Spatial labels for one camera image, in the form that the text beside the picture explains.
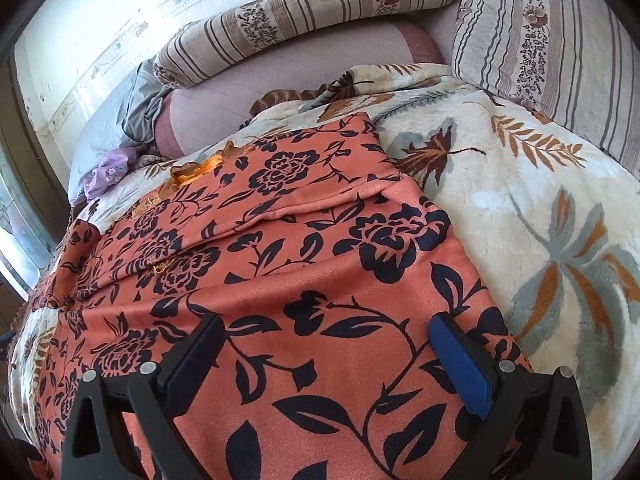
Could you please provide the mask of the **long striped bolster pillow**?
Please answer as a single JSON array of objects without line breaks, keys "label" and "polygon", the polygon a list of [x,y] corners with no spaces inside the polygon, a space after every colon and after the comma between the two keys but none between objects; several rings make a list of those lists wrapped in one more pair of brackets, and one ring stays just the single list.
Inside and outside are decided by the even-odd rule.
[{"label": "long striped bolster pillow", "polygon": [[154,75],[191,88],[263,50],[344,23],[440,9],[454,0],[254,0],[194,22],[168,41]]}]

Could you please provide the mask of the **stained glass window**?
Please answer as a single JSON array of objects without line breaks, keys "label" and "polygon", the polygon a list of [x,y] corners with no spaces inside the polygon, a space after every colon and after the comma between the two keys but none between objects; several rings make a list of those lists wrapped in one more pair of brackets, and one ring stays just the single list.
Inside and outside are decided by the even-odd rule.
[{"label": "stained glass window", "polygon": [[27,299],[47,269],[53,240],[29,205],[1,150],[1,274]]}]

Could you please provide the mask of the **striped floral pillow right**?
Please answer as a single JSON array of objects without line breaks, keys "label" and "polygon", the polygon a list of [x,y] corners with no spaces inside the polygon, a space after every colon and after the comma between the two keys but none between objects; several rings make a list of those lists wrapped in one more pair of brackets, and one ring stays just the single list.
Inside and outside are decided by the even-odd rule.
[{"label": "striped floral pillow right", "polygon": [[460,0],[454,76],[639,172],[639,50],[604,0]]}]

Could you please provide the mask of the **purple floral cloth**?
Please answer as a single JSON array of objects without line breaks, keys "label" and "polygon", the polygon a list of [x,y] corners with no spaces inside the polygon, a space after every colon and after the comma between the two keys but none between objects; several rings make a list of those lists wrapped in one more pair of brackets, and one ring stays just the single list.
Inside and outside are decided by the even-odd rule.
[{"label": "purple floral cloth", "polygon": [[107,152],[96,168],[82,179],[82,190],[87,200],[94,200],[117,184],[137,160],[136,148],[115,148]]}]

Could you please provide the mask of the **pink mauve quilted mattress cover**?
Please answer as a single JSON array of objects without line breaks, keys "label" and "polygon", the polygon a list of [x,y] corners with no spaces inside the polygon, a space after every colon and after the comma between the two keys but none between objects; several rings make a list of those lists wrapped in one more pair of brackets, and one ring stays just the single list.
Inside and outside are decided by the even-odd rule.
[{"label": "pink mauve quilted mattress cover", "polygon": [[215,144],[285,101],[310,100],[354,65],[439,63],[411,13],[379,16],[286,40],[191,88],[173,89],[154,124],[157,151],[178,158]]}]

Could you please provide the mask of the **orange black floral garment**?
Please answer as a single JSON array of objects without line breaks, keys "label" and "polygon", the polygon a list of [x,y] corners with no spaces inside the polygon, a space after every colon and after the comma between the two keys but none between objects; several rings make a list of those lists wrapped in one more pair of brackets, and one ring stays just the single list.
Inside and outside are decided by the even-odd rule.
[{"label": "orange black floral garment", "polygon": [[248,144],[105,231],[76,222],[47,308],[43,479],[62,472],[81,375],[159,361],[209,313],[221,352],[176,425],[215,479],[441,477],[473,423],[428,343],[436,313],[526,364],[448,214],[363,113]]}]

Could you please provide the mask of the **cream leaf pattern blanket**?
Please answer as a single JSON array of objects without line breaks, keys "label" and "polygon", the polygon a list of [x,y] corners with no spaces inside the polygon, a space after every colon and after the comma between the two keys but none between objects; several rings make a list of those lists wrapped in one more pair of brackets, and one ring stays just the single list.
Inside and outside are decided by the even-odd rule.
[{"label": "cream leaf pattern blanket", "polygon": [[[639,441],[638,180],[588,141],[445,67],[423,64],[409,75],[354,67],[324,96],[279,104],[226,140],[128,174],[68,230],[85,221],[105,231],[142,197],[175,191],[248,144],[357,113],[370,118],[388,160],[448,214],[525,356],[521,366],[574,370],[593,477],[615,477]],[[63,242],[10,354],[12,411],[38,452],[30,466],[39,479],[36,381],[58,318],[34,302]]]}]

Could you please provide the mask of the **brown wooden window frame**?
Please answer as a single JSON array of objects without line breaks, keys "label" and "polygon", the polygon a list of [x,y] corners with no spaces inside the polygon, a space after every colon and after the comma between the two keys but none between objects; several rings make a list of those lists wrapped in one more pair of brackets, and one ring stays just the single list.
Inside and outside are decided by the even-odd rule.
[{"label": "brown wooden window frame", "polygon": [[[66,231],[70,207],[28,120],[13,56],[1,63],[1,149],[6,152],[29,205],[53,240],[52,258]],[[18,296],[1,274],[2,332],[9,329],[18,308],[27,299]]]}]

